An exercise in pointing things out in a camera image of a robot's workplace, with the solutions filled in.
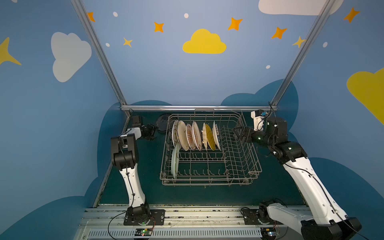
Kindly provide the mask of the dark black plate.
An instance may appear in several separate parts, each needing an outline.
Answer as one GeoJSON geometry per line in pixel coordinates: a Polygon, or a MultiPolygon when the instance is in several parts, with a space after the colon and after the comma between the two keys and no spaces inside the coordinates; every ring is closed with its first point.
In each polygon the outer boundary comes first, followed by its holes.
{"type": "Polygon", "coordinates": [[[168,121],[171,114],[160,115],[156,120],[156,128],[160,133],[166,133],[168,129],[168,121]]]}

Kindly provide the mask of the white plate green text rim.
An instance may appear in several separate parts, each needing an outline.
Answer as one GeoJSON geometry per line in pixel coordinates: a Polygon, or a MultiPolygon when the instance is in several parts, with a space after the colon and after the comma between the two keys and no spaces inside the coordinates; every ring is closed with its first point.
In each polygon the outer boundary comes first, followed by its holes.
{"type": "Polygon", "coordinates": [[[216,124],[216,122],[214,121],[213,123],[213,136],[214,136],[214,141],[215,141],[215,145],[216,147],[221,150],[221,146],[220,146],[220,141],[219,141],[219,128],[218,128],[218,125],[216,124]]]}

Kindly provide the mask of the yellow woven plate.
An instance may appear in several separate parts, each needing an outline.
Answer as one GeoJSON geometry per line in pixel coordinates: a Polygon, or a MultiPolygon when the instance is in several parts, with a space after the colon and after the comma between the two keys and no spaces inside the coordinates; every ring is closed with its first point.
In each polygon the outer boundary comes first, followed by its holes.
{"type": "Polygon", "coordinates": [[[207,143],[211,150],[215,151],[216,150],[216,143],[213,135],[213,131],[211,127],[208,124],[205,124],[206,127],[206,135],[207,135],[207,143]]]}

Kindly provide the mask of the white plate black emblem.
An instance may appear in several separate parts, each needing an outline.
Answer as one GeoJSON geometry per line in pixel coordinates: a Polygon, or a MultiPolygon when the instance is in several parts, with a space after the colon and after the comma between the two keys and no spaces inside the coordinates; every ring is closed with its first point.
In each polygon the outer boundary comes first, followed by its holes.
{"type": "Polygon", "coordinates": [[[172,126],[172,141],[174,147],[176,147],[179,143],[179,138],[178,138],[178,120],[175,120],[172,126]]]}

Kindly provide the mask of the orange woven plate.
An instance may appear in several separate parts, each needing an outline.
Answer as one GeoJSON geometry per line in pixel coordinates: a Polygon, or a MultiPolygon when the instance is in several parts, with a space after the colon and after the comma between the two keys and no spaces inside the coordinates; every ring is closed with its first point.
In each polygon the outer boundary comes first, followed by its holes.
{"type": "Polygon", "coordinates": [[[207,128],[206,128],[206,124],[205,124],[205,123],[203,123],[202,136],[203,136],[203,145],[204,145],[204,148],[205,148],[205,150],[207,150],[207,149],[208,149],[208,142],[207,142],[207,128]]]}

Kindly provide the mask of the cream plate floral rim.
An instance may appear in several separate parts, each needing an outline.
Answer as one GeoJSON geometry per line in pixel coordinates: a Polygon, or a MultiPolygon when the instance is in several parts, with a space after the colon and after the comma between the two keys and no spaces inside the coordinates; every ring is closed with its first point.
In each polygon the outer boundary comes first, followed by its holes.
{"type": "Polygon", "coordinates": [[[187,137],[187,127],[184,121],[178,122],[178,139],[179,143],[184,149],[184,151],[189,150],[189,142],[187,137]]]}

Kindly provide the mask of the pale green floral plate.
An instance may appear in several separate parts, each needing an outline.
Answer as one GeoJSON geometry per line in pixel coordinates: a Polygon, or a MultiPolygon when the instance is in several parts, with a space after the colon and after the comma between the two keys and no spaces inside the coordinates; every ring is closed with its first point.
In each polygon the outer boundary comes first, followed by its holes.
{"type": "Polygon", "coordinates": [[[180,148],[181,148],[181,145],[177,144],[172,152],[171,172],[174,179],[177,178],[177,173],[178,173],[178,170],[176,170],[176,167],[178,166],[180,148]]]}

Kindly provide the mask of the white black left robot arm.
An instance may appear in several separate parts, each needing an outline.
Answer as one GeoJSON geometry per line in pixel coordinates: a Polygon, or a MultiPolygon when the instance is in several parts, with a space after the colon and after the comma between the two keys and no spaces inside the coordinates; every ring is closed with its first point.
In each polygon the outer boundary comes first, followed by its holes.
{"type": "Polygon", "coordinates": [[[144,222],[150,218],[150,207],[141,188],[138,175],[139,150],[137,140],[153,140],[156,126],[144,125],[141,116],[134,116],[133,123],[123,134],[111,138],[111,162],[123,177],[129,204],[127,214],[134,221],[144,222]]]}

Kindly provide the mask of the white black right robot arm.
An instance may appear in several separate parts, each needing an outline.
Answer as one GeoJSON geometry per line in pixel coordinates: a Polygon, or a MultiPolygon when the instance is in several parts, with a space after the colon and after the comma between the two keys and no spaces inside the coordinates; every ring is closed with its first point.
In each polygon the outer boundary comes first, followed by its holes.
{"type": "Polygon", "coordinates": [[[237,139],[267,147],[294,180],[307,206],[303,215],[273,200],[261,202],[259,223],[282,223],[301,234],[305,240],[349,240],[362,224],[336,203],[317,176],[307,153],[297,142],[288,139],[288,124],[282,118],[262,118],[262,127],[236,127],[237,139]]]}

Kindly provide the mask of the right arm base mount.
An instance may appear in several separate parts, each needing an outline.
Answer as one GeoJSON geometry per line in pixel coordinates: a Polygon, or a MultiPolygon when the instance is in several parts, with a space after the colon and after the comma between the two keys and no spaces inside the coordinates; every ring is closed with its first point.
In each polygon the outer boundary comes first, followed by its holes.
{"type": "Polygon", "coordinates": [[[246,225],[269,225],[271,223],[265,210],[241,208],[240,213],[246,225]]]}

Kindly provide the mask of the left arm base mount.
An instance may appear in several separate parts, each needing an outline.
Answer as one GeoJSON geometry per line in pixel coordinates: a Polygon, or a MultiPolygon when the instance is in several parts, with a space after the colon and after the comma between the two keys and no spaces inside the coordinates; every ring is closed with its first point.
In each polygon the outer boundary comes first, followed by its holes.
{"type": "Polygon", "coordinates": [[[162,226],[165,220],[165,210],[150,210],[143,214],[134,214],[129,210],[124,217],[124,226],[162,226]]]}

